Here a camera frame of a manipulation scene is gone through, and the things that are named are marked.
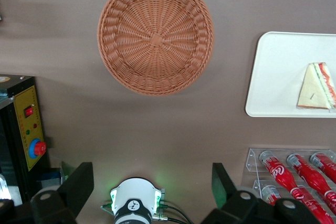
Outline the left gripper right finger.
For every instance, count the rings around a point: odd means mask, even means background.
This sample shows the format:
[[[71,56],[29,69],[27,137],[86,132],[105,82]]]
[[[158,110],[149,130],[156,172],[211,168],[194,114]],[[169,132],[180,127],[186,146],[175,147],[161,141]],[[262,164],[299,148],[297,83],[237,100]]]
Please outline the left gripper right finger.
[[[314,213],[293,198],[274,205],[246,190],[238,190],[222,163],[212,164],[212,192],[216,202],[202,223],[320,223]]]

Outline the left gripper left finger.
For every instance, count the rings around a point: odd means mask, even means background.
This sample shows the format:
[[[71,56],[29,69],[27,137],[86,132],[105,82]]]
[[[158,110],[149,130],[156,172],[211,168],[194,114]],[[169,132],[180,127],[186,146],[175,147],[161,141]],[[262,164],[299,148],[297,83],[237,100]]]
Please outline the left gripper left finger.
[[[56,190],[41,191],[20,206],[2,199],[1,223],[76,223],[93,189],[93,164],[83,162]]]

